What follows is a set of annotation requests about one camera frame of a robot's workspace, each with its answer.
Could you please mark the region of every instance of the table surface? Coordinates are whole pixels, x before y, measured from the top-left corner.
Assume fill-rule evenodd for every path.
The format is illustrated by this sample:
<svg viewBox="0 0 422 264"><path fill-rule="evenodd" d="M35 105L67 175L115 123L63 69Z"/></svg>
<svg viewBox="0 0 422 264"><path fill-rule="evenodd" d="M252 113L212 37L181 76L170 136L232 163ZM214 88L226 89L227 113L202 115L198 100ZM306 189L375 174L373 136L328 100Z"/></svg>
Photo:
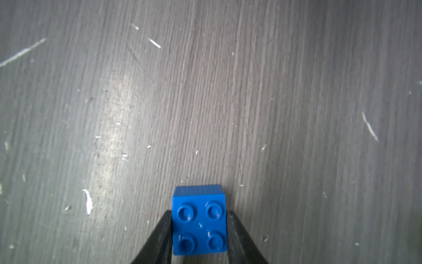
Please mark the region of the table surface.
<svg viewBox="0 0 422 264"><path fill-rule="evenodd" d="M421 14L3 0L0 262L130 263L176 186L220 184L270 263L421 263Z"/></svg>

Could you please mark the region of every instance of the wooden surface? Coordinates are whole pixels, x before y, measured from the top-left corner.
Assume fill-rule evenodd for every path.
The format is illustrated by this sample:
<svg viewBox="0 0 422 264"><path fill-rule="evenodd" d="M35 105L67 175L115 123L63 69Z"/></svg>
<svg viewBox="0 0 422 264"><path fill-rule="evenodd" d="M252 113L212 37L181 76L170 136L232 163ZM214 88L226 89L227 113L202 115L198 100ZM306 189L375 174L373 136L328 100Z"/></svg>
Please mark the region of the wooden surface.
<svg viewBox="0 0 422 264"><path fill-rule="evenodd" d="M217 183L270 263L421 263L421 14L1 1L0 61L46 40L0 68L0 262L130 263L175 186Z"/></svg>

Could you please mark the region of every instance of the lego stud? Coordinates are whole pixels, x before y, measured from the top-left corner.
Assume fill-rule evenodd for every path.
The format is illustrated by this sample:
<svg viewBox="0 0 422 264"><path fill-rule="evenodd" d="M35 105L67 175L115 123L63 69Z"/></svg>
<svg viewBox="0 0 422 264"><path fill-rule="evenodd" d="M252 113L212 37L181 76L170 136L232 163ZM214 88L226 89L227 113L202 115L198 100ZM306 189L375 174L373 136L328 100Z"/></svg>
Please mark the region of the lego stud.
<svg viewBox="0 0 422 264"><path fill-rule="evenodd" d="M223 236L217 231L208 232L207 248L211 252L219 252L224 246Z"/></svg>
<svg viewBox="0 0 422 264"><path fill-rule="evenodd" d="M182 254L192 254L195 250L195 239L190 234L179 236L179 250Z"/></svg>
<svg viewBox="0 0 422 264"><path fill-rule="evenodd" d="M206 205L207 216L210 220L216 221L221 218L223 215L223 209L221 206L216 202L209 202Z"/></svg>
<svg viewBox="0 0 422 264"><path fill-rule="evenodd" d="M183 222L188 223L195 217L195 211L190 204L184 203L177 209L177 218Z"/></svg>

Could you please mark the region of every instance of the blue lego brick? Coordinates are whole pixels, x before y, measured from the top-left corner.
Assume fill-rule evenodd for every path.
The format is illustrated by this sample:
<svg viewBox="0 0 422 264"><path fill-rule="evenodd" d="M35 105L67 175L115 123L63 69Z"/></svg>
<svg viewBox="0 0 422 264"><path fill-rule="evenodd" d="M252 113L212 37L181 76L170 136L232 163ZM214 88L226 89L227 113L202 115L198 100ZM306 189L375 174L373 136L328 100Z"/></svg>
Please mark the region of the blue lego brick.
<svg viewBox="0 0 422 264"><path fill-rule="evenodd" d="M172 220L174 255L227 250L226 196L219 185L176 187Z"/></svg>

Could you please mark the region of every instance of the scratch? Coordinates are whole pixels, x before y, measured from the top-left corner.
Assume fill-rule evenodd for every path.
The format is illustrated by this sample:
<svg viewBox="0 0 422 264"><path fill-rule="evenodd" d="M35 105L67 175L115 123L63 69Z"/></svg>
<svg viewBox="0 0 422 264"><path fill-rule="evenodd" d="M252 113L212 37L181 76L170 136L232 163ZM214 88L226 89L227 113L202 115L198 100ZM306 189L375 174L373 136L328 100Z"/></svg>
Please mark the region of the scratch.
<svg viewBox="0 0 422 264"><path fill-rule="evenodd" d="M133 23L130 23L130 25L131 25L132 27L134 27L136 30L139 30L139 27L138 27L137 25L135 25L135 24L133 24Z"/></svg>
<svg viewBox="0 0 422 264"><path fill-rule="evenodd" d="M47 38L41 39L40 41L38 41L37 43L33 44L32 46L19 51L18 53L16 53L12 57L10 57L7 60L3 61L2 63L0 63L0 68L6 66L7 64L11 63L12 61L18 59L19 57L22 57L23 55L27 54L31 50L35 49L38 45L44 43L46 41L46 39Z"/></svg>
<svg viewBox="0 0 422 264"><path fill-rule="evenodd" d="M362 112L362 118L363 118L363 122L365 122L366 126L368 127L368 130L369 130L370 134L373 136L373 138L375 139L375 141L378 141L378 137L376 136L375 132L372 130L372 127L369 124L369 122L366 120L366 116L365 116L365 114L363 112Z"/></svg>
<svg viewBox="0 0 422 264"><path fill-rule="evenodd" d="M92 211L92 199L87 189L83 189L82 191L87 195L87 215L90 215Z"/></svg>
<svg viewBox="0 0 422 264"><path fill-rule="evenodd" d="M148 40L152 43L152 44L154 44L157 48L161 48L161 46L160 45L158 45L158 43L157 42L155 42L154 40L152 40L152 39L150 39L150 38L148 38Z"/></svg>

